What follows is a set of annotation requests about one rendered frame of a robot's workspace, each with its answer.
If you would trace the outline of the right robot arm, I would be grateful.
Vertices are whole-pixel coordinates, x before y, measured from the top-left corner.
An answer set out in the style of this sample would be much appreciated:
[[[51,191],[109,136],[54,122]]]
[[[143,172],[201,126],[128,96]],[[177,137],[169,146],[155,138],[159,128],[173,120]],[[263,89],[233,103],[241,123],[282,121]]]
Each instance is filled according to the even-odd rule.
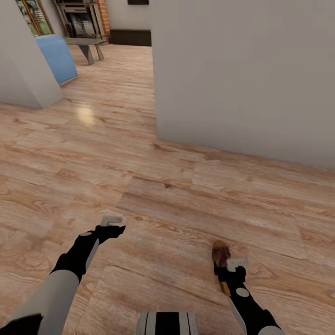
[[[219,282],[226,282],[230,291],[229,305],[245,335],[286,335],[276,324],[272,314],[263,310],[244,286],[247,259],[227,259],[227,267],[214,262],[214,274]]]

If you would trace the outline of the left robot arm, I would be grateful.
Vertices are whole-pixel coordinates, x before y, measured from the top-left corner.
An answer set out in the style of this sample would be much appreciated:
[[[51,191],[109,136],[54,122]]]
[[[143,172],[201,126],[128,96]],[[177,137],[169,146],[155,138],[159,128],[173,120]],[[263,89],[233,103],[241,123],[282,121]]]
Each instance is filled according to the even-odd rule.
[[[80,234],[41,286],[2,324],[0,335],[61,335],[82,275],[99,245],[125,230],[109,223],[121,222],[121,217],[104,216],[95,231]]]

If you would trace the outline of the sandal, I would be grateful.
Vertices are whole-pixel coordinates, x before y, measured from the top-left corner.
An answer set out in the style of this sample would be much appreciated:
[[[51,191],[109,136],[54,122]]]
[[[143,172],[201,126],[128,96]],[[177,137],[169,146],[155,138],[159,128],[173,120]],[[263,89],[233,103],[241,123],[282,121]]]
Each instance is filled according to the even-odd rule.
[[[216,241],[212,249],[212,259],[218,267],[227,267],[227,259],[231,258],[230,250],[222,240]],[[230,291],[226,282],[221,282],[221,291],[230,296]]]

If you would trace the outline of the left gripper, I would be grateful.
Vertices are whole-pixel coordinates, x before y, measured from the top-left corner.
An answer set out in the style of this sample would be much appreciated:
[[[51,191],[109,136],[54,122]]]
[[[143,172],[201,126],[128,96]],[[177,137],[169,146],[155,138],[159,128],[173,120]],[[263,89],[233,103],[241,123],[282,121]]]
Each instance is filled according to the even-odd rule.
[[[96,226],[95,230],[101,230],[105,234],[105,241],[109,238],[118,238],[119,234],[122,234],[125,230],[125,226],[109,226],[109,227],[101,227],[100,225]]]

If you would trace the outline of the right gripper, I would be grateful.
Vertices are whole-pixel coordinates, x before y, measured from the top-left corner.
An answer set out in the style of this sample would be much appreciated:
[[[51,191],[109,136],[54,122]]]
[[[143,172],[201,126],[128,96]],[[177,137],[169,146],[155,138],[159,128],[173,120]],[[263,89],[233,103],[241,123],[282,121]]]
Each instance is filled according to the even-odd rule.
[[[218,275],[219,282],[226,282],[229,285],[231,279],[238,279],[245,282],[245,270],[243,268],[235,267],[236,272],[229,272],[227,267],[218,267],[214,262],[214,274]]]

